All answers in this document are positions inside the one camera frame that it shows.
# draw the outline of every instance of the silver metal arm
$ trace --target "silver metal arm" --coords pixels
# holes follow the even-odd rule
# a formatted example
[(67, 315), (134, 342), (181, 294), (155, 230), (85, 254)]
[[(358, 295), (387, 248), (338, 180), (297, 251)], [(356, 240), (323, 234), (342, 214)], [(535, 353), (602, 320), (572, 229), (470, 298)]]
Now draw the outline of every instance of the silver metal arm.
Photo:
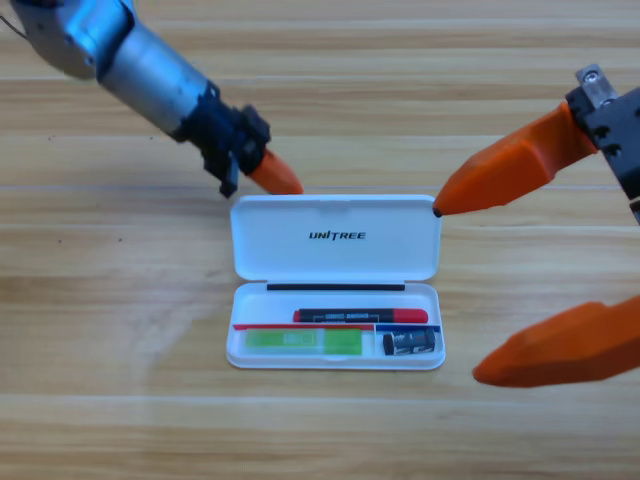
[(229, 197), (238, 170), (251, 175), (271, 140), (250, 106), (236, 110), (219, 89), (137, 18), (132, 0), (11, 0), (27, 40), (68, 76), (97, 82), (177, 142), (202, 153)]

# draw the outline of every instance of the metal bolt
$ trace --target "metal bolt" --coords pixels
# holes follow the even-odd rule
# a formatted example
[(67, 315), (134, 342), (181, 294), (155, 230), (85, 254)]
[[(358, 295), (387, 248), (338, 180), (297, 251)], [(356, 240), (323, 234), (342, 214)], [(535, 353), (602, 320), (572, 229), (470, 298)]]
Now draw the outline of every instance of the metal bolt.
[(596, 72), (595, 70), (591, 70), (589, 72), (587, 72), (587, 74), (584, 76), (584, 78), (582, 79), (585, 82), (595, 82), (598, 79), (598, 72)]

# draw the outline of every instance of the black cable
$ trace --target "black cable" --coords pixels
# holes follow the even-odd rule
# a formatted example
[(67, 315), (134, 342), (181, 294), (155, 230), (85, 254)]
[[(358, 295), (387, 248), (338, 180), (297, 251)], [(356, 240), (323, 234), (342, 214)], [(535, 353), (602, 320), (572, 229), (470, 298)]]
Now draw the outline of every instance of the black cable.
[(11, 25), (11, 22), (9, 22), (9, 20), (7, 20), (6, 18), (4, 18), (2, 15), (0, 15), (0, 20), (2, 20), (7, 27), (9, 27), (11, 30), (13, 30), (16, 34), (18, 34), (19, 36), (21, 36), (22, 38), (24, 38), (25, 40), (29, 41), (29, 39), (27, 38), (27, 36), (22, 33), (20, 30), (18, 30), (16, 27), (14, 27), (13, 25)]

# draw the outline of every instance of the pencil case lid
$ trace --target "pencil case lid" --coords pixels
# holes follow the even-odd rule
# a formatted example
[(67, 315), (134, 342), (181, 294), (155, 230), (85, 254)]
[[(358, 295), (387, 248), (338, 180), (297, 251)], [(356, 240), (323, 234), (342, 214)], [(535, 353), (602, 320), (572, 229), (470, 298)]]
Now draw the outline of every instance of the pencil case lid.
[(249, 195), (231, 209), (246, 280), (401, 283), (435, 275), (441, 219), (428, 195)]

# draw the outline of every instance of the small black object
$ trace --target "small black object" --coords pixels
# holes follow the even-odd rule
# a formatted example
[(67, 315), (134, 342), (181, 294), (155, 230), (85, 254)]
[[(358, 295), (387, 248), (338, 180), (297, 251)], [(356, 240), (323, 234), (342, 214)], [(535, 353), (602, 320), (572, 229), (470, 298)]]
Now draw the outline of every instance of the small black object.
[(436, 348), (436, 335), (430, 328), (412, 332), (391, 332), (382, 337), (382, 345), (385, 355), (433, 352)]
[(353, 291), (390, 291), (402, 292), (405, 290), (403, 284), (329, 284), (329, 283), (269, 283), (267, 290), (353, 290)]

